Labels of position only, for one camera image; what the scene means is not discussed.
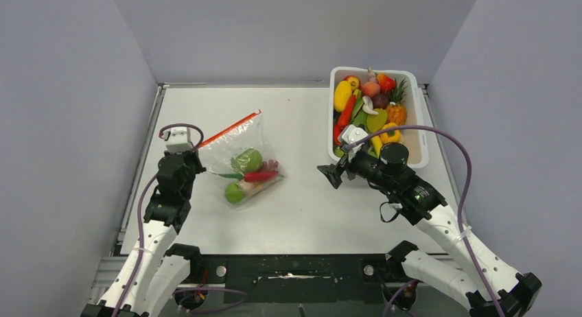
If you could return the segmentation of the green toy chili pepper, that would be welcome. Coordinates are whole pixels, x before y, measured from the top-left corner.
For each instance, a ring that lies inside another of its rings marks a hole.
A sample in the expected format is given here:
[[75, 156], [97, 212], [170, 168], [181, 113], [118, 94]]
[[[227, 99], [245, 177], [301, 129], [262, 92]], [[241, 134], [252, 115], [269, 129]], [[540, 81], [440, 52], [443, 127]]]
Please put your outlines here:
[[215, 173], [215, 172], [209, 172], [209, 174], [214, 175], [214, 176], [219, 176], [220, 178], [227, 178], [227, 179], [232, 179], [232, 180], [243, 180], [244, 179], [244, 175], [243, 174], [239, 174], [239, 173]]

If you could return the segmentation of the green toy cabbage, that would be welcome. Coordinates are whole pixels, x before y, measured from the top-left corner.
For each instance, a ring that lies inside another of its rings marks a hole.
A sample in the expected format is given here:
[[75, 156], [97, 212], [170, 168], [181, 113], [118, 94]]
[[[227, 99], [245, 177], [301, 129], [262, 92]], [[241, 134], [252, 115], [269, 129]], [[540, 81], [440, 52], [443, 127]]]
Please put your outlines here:
[[263, 163], [262, 154], [255, 148], [249, 148], [238, 154], [232, 161], [231, 166], [238, 172], [243, 174], [248, 172], [255, 172]]

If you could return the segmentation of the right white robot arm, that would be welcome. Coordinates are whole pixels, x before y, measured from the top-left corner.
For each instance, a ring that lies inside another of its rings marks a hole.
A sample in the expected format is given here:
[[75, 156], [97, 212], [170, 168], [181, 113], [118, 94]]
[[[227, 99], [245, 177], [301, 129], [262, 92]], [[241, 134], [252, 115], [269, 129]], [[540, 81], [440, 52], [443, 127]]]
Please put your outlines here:
[[460, 230], [452, 207], [407, 166], [408, 156], [404, 145], [389, 143], [380, 150], [380, 157], [358, 151], [317, 169], [335, 189], [341, 185], [343, 174], [350, 180], [360, 177], [367, 181], [390, 203], [399, 204], [397, 214], [431, 237], [458, 265], [453, 268], [402, 241], [389, 252], [389, 277], [422, 281], [462, 305], [470, 316], [523, 316], [532, 307], [542, 282], [504, 262], [468, 226]]

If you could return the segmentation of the purple toy grapes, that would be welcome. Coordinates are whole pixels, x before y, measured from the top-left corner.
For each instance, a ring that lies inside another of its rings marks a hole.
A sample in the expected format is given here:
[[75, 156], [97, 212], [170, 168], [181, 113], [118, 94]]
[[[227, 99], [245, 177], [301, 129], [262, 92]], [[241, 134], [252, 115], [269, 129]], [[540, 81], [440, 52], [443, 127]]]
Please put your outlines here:
[[261, 172], [279, 171], [279, 162], [277, 160], [270, 159], [268, 161], [263, 161], [261, 167], [259, 168]]

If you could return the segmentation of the red toy chili pepper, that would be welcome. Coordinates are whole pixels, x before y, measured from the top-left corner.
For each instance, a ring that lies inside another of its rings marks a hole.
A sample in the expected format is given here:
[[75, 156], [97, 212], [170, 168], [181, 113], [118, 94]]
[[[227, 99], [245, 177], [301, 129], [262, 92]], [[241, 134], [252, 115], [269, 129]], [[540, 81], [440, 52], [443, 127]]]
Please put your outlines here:
[[243, 180], [247, 183], [264, 183], [278, 177], [277, 170], [263, 170], [256, 172], [249, 172], [244, 175]]

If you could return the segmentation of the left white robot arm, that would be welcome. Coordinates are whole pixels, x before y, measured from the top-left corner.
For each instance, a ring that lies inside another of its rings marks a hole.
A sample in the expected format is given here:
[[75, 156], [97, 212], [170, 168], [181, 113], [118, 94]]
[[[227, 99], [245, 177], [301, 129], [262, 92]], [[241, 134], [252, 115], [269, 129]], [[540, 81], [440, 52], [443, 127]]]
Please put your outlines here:
[[205, 171], [195, 150], [165, 152], [139, 198], [138, 240], [111, 286], [82, 316], [158, 316], [191, 273], [196, 246], [175, 242], [191, 209], [196, 176]]

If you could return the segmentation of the green toy vegetable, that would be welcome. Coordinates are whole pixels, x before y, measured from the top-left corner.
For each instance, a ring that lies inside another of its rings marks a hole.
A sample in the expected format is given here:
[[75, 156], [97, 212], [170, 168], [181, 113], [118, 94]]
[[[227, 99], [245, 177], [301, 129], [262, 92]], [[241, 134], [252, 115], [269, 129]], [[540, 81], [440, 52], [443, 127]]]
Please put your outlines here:
[[230, 204], [239, 204], [246, 198], [246, 193], [237, 182], [233, 182], [224, 188], [224, 197]]

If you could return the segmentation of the clear zip top bag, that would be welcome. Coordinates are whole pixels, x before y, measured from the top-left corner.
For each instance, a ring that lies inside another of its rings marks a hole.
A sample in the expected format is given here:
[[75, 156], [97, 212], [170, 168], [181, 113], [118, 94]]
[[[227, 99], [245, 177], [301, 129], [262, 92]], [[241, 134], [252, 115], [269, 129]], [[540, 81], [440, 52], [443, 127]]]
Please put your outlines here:
[[251, 113], [203, 141], [200, 159], [212, 184], [239, 207], [283, 180], [283, 166], [264, 134], [262, 112]]

